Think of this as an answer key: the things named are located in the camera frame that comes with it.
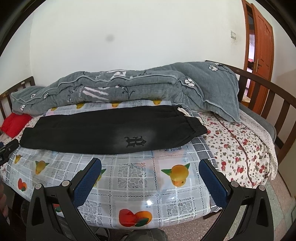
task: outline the white drawstring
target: white drawstring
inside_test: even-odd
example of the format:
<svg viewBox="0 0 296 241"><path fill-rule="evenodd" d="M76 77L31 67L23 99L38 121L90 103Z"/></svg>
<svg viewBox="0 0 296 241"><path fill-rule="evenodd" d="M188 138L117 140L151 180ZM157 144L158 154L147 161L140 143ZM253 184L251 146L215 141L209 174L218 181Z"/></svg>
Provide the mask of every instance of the white drawstring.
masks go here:
<svg viewBox="0 0 296 241"><path fill-rule="evenodd" d="M187 116L187 117L193 117L193 116L191 116L186 110L184 110L183 108L180 108L180 107L178 107L178 109L177 109L178 111L180 111L180 112L182 112L185 116ZM205 126L205 124L203 123L203 121L202 121L202 119L200 118L200 117L196 117L199 121L200 121L200 123L202 124L202 125L204 125Z"/></svg>

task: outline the human hand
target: human hand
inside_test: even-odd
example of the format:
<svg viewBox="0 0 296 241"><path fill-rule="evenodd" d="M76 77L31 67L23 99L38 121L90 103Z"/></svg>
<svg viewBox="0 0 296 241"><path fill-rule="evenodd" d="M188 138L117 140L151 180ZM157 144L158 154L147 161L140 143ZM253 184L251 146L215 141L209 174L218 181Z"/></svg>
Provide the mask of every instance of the human hand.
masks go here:
<svg viewBox="0 0 296 241"><path fill-rule="evenodd" d="M0 212L2 212L5 218L7 218L8 207L6 205L6 195L4 194L4 186L2 183L0 183Z"/></svg>

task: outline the speckled floor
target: speckled floor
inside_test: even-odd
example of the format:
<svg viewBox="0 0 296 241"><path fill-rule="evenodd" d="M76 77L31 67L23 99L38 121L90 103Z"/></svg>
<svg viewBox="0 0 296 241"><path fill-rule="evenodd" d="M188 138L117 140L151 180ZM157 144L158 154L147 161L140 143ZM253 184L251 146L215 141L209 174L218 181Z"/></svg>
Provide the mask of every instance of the speckled floor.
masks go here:
<svg viewBox="0 0 296 241"><path fill-rule="evenodd" d="M275 180L267 181L265 187L273 215L274 240L280 241L292 225L292 212L296 207L296 200L294 197L290 196L280 174L277 174ZM244 208L245 207L241 207L225 240L229 240L233 237L243 215ZM163 227L162 230L166 232L170 241L198 241L209 230L217 217L218 215L214 215L206 220L198 218L186 223ZM126 233L124 230L111 230L110 232L110 241L119 241L122 235Z"/></svg>

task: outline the black pants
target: black pants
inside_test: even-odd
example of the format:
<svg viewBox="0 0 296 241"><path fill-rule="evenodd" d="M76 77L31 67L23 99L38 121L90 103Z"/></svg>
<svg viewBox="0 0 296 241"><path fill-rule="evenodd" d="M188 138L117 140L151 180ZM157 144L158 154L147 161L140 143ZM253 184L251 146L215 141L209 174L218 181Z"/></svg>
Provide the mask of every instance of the black pants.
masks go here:
<svg viewBox="0 0 296 241"><path fill-rule="evenodd" d="M140 106L42 117L20 145L84 154L120 154L182 146L207 129L181 106Z"/></svg>

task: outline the red cushion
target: red cushion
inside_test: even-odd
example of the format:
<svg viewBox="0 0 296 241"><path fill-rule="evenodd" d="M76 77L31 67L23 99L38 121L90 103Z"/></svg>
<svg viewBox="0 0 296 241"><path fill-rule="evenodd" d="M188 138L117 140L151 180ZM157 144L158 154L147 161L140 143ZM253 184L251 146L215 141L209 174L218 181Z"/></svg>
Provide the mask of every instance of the red cushion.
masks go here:
<svg viewBox="0 0 296 241"><path fill-rule="evenodd" d="M28 114L11 113L3 122L1 130L11 138L16 137L25 125L32 119Z"/></svg>

